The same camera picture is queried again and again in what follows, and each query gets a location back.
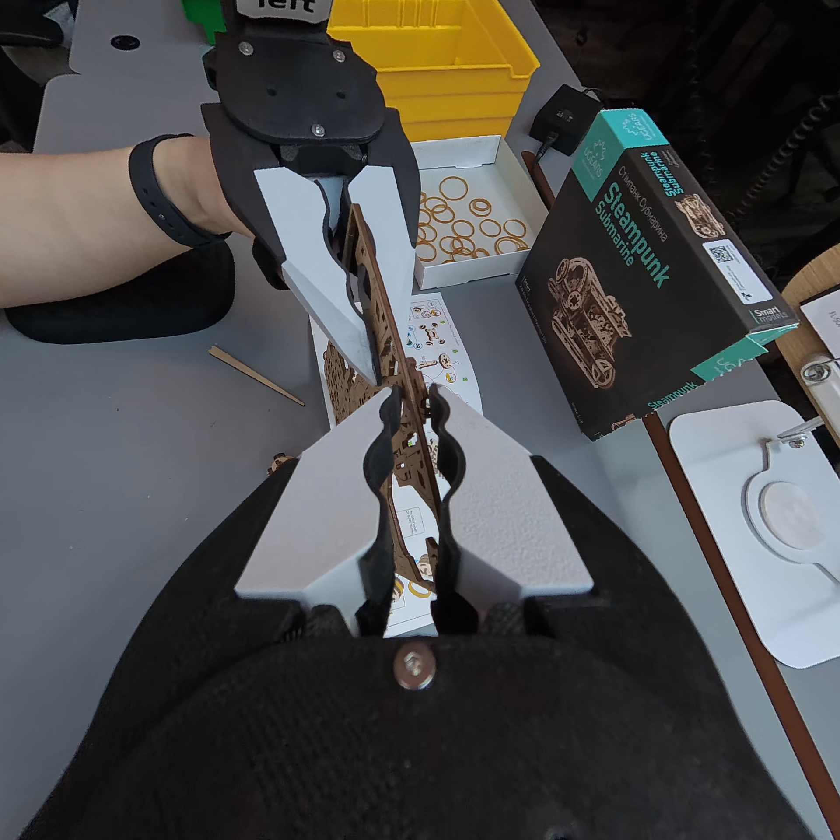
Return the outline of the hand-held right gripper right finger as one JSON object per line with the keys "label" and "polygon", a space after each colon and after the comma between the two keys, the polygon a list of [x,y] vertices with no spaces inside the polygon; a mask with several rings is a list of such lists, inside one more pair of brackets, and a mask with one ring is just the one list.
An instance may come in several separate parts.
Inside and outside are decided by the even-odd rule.
{"label": "hand-held right gripper right finger", "polygon": [[529,451],[448,388],[429,391],[440,504],[440,634],[472,634],[498,604],[582,595],[594,585]]}

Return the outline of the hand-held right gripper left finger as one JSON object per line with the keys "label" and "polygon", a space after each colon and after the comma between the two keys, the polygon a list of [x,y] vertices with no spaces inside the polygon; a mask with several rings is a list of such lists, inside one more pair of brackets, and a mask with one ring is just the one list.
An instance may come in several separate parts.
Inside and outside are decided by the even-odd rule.
{"label": "hand-held right gripper left finger", "polygon": [[385,387],[299,458],[235,591],[338,608],[354,635],[383,635],[395,578],[382,493],[402,393]]}

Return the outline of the plywood parts sheet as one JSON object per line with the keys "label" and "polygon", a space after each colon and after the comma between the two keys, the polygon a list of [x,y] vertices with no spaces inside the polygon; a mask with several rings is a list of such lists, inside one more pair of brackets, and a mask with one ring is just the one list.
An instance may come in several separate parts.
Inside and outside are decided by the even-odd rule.
{"label": "plywood parts sheet", "polygon": [[434,583],[426,581],[413,556],[405,546],[392,498],[392,484],[412,487],[430,508],[437,520],[440,510],[438,483],[433,460],[424,432],[428,416],[428,393],[415,360],[407,358],[396,327],[385,283],[375,258],[373,237],[369,232],[361,207],[353,204],[343,249],[343,264],[363,267],[370,283],[371,303],[363,319],[371,334],[374,362],[377,363],[379,384],[370,385],[351,368],[347,361],[328,343],[323,353],[325,382],[337,423],[360,408],[383,386],[399,386],[402,390],[402,417],[392,439],[394,468],[392,477],[383,486],[392,521],[395,572],[415,581],[430,592]]}

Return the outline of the black wristband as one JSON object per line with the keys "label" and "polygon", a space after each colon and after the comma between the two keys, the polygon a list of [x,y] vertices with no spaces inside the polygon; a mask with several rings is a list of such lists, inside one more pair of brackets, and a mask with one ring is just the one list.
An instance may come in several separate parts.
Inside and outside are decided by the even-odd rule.
{"label": "black wristband", "polygon": [[129,178],[143,210],[163,233],[179,245],[197,249],[223,242],[230,233],[213,234],[195,226],[161,189],[154,171],[154,150],[162,141],[183,137],[189,134],[163,134],[135,145],[129,155]]}

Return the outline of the white document stand with sheet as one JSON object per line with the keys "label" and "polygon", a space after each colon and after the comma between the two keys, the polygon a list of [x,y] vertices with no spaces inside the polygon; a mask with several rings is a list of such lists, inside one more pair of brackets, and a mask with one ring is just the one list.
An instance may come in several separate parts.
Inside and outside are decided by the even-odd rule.
{"label": "white document stand with sheet", "polygon": [[[801,304],[838,286],[838,247],[805,266],[783,294]],[[762,644],[807,669],[839,656],[838,468],[815,441],[838,441],[838,360],[805,316],[780,351],[814,408],[804,423],[776,401],[674,418],[672,448]]]}

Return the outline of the white cardboard tray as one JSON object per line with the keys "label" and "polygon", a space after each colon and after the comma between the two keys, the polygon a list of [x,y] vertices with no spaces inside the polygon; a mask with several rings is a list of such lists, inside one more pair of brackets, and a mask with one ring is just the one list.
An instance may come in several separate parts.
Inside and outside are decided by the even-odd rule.
{"label": "white cardboard tray", "polygon": [[[548,215],[547,209],[516,155],[498,135],[463,139],[429,140],[412,143],[419,175],[425,171],[446,174],[477,173],[494,185],[505,186],[537,232]],[[416,282],[420,289],[466,284],[473,280],[516,276],[530,248],[517,254],[457,261],[424,267],[416,258]]]}

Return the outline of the green plastic bin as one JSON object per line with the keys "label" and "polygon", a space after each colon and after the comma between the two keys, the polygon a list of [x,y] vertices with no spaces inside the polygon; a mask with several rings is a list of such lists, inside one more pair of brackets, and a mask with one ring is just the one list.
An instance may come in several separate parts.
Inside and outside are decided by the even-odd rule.
{"label": "green plastic bin", "polygon": [[206,42],[215,46],[216,36],[226,32],[222,4],[218,0],[182,0],[186,19],[199,25],[205,34]]}

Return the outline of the thin wooden stick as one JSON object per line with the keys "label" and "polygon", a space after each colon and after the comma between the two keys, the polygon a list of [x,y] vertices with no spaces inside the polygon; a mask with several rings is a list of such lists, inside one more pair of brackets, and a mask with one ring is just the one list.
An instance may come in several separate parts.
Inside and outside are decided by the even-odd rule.
{"label": "thin wooden stick", "polygon": [[258,373],[254,369],[250,368],[244,362],[236,359],[230,353],[227,353],[226,351],[221,350],[216,345],[212,346],[209,349],[208,352],[211,356],[213,356],[217,360],[224,362],[225,364],[232,367],[236,371],[246,375],[248,378],[250,378],[250,379],[268,387],[273,392],[276,392],[276,393],[280,394],[281,396],[284,396],[286,399],[292,401],[293,403],[295,403],[299,406],[305,406],[305,402],[298,399],[293,394],[290,394],[288,391],[286,391],[285,389],[283,389],[282,387],[280,387],[278,384],[274,383],[273,381],[269,380],[264,375]]}

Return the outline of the black power adapter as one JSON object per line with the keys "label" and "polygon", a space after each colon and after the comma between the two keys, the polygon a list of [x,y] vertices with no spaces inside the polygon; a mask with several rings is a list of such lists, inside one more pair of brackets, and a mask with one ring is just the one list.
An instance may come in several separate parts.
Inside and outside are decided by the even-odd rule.
{"label": "black power adapter", "polygon": [[562,85],[541,107],[529,131],[529,136],[541,142],[532,166],[541,161],[548,149],[567,156],[576,152],[595,115],[603,109],[602,101],[589,95],[594,90]]}

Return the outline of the black model kit box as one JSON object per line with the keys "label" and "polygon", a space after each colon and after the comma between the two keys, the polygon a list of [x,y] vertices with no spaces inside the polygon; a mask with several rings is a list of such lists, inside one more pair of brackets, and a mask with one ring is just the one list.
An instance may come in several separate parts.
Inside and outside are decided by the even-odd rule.
{"label": "black model kit box", "polygon": [[591,440],[756,359],[799,322],[636,108],[595,117],[517,288]]}

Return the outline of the pile of tan rubber bands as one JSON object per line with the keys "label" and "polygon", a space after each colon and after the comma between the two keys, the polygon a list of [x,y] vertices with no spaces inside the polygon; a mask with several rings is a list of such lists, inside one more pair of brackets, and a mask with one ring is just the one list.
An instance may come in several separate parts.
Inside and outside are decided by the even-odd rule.
{"label": "pile of tan rubber bands", "polygon": [[510,191],[486,177],[421,173],[416,257],[424,266],[527,250],[536,228]]}

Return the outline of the grey desk with grommet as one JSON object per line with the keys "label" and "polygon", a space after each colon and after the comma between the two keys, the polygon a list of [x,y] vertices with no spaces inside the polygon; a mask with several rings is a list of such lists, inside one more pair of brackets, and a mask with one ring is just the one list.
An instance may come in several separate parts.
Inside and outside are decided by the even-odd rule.
{"label": "grey desk with grommet", "polygon": [[[133,35],[141,47],[120,51],[115,35]],[[70,67],[82,75],[203,80],[203,30],[186,19],[180,1],[80,1]]]}

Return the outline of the printed instruction sheet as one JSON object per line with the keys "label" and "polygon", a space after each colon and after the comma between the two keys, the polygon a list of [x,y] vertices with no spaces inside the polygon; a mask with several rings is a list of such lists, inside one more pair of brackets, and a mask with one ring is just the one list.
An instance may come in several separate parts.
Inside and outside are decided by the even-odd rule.
{"label": "printed instruction sheet", "polygon": [[839,359],[839,286],[813,296],[801,304],[801,312],[829,354]]}

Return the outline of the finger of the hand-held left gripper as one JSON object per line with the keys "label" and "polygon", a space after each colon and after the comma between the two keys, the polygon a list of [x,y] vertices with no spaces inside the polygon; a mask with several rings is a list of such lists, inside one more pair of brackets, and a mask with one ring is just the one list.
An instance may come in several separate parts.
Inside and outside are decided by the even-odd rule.
{"label": "finger of the hand-held left gripper", "polygon": [[349,273],[327,240],[329,208],[320,184],[286,167],[255,171],[285,253],[280,269],[289,288],[350,367],[378,385],[368,330],[349,297]]}
{"label": "finger of the hand-held left gripper", "polygon": [[356,276],[354,263],[345,261],[344,240],[350,207],[358,204],[373,237],[375,258],[388,296],[411,296],[415,248],[410,243],[403,203],[393,168],[366,165],[342,189],[339,217],[341,261]]}

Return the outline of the person's left hand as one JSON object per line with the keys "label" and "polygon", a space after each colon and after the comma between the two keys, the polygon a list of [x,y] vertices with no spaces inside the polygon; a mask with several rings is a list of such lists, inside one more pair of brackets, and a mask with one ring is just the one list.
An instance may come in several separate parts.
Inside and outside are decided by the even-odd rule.
{"label": "person's left hand", "polygon": [[194,226],[215,235],[254,234],[229,206],[219,183],[209,140],[193,136],[171,139],[166,149],[172,172],[167,176],[171,201]]}

